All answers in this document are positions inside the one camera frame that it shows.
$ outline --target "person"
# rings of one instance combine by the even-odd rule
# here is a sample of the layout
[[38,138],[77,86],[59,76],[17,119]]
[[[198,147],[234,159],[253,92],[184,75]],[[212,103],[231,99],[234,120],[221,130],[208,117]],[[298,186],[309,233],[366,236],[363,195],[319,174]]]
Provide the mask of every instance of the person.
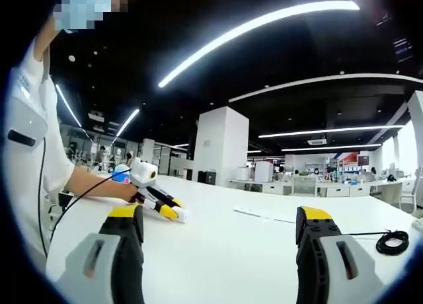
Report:
[[131,166],[131,163],[132,163],[132,155],[131,155],[131,153],[126,153],[126,165],[127,166]]
[[105,151],[106,151],[106,148],[102,145],[100,147],[100,150],[98,150],[97,155],[95,156],[95,162],[97,164],[103,160],[103,155]]
[[[121,0],[109,1],[114,10],[119,8]],[[47,123],[44,142],[42,141],[32,151],[19,153],[19,155],[11,155],[11,153],[16,152],[16,145],[8,143],[4,147],[6,153],[5,166],[11,168],[9,174],[5,176],[5,180],[16,216],[15,219],[24,238],[28,254],[40,270],[43,270],[46,258],[38,230],[38,183],[41,184],[42,193],[40,197],[46,197],[47,194],[49,197],[57,197],[63,189],[74,193],[76,196],[81,195],[104,180],[81,167],[76,167],[67,158],[63,148],[56,109],[58,96],[49,74],[49,47],[60,32],[60,29],[57,29],[58,21],[55,20],[54,15],[52,14],[47,19],[45,25],[30,44],[21,64],[16,68],[21,78],[24,79],[30,98],[38,100],[44,109]],[[104,147],[103,150],[100,149],[100,153],[97,153],[98,156],[101,156],[101,151],[104,151]],[[136,193],[137,188],[133,184],[107,180],[87,195],[114,197],[131,201]],[[47,205],[48,201],[41,199],[42,235],[48,250],[48,241],[51,235],[48,228],[51,225],[51,220],[48,216],[49,206]]]

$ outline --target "blue face mask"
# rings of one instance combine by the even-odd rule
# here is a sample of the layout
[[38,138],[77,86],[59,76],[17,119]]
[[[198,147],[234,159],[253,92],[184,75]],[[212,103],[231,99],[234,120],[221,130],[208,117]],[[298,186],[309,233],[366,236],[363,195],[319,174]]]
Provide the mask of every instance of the blue face mask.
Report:
[[103,20],[104,12],[112,11],[112,0],[61,0],[54,7],[56,30],[84,30],[94,28],[95,21]]

